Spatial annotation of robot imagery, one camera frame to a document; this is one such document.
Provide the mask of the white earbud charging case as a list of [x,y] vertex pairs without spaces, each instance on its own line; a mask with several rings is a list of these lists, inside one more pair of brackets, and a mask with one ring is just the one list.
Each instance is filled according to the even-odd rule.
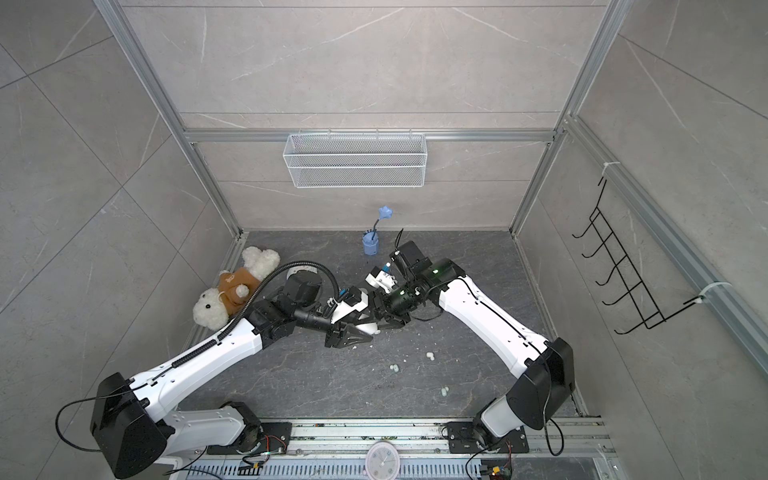
[[376,322],[359,324],[356,328],[371,336],[379,333],[379,327]]

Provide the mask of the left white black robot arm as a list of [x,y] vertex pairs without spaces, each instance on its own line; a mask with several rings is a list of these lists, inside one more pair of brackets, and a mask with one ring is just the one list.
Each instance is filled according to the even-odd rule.
[[172,453],[207,446],[255,447],[260,421],[241,402],[214,410],[178,412],[177,406],[229,367],[296,328],[320,331],[329,348],[371,340],[375,323],[366,290],[350,287],[322,305],[320,276],[300,270],[273,295],[254,298],[208,339],[177,357],[125,378],[115,373],[98,386],[90,432],[117,479],[139,474]]

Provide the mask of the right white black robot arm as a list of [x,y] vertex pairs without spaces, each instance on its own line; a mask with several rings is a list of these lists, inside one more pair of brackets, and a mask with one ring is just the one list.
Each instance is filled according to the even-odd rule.
[[410,320],[431,302],[482,339],[504,362],[515,383],[475,418],[485,437],[495,440],[521,426],[545,430],[575,389],[574,353],[562,338],[548,340],[518,322],[492,301],[464,269],[450,259],[431,261],[412,241],[392,252],[388,267],[375,267],[366,282],[380,293],[377,312],[387,320]]

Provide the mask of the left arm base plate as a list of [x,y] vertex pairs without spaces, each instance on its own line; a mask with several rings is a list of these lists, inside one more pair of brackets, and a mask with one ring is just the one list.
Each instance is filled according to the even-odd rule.
[[291,422],[267,421],[259,427],[247,426],[232,445],[208,446],[208,455],[258,455],[266,452],[283,454],[291,442]]

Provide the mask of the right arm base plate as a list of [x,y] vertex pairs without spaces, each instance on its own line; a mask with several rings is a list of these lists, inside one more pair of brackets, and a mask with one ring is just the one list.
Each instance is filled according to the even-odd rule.
[[452,454],[474,454],[482,449],[494,452],[499,449],[513,454],[530,451],[523,427],[511,430],[504,437],[495,437],[485,427],[469,421],[453,421],[444,424],[440,432],[448,441]]

